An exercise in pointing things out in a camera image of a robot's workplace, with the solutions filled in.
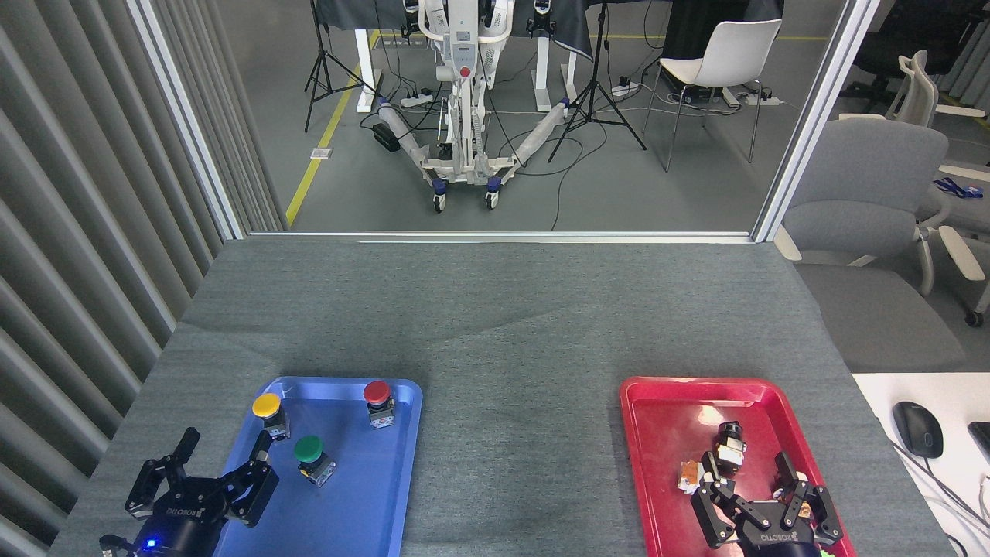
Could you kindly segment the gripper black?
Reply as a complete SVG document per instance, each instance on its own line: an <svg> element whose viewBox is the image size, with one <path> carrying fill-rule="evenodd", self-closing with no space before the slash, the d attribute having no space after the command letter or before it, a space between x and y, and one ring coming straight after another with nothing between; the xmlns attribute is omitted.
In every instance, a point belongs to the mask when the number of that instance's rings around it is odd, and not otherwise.
<svg viewBox="0 0 990 557"><path fill-rule="evenodd" d="M137 556L212 556L227 519L254 528L279 482L269 462L272 437L258 433L247 462L220 478L220 496L164 496L156 501L162 481L180 487L200 433L188 427L173 451L145 460L125 501L125 511L145 519L135 537Z"/></svg>
<svg viewBox="0 0 990 557"><path fill-rule="evenodd" d="M708 547L718 549L739 539L746 556L819 556L820 544L844 538L827 487L812 484L785 452L775 462L775 501L750 503L722 478L713 453L704 452L691 507Z"/></svg>

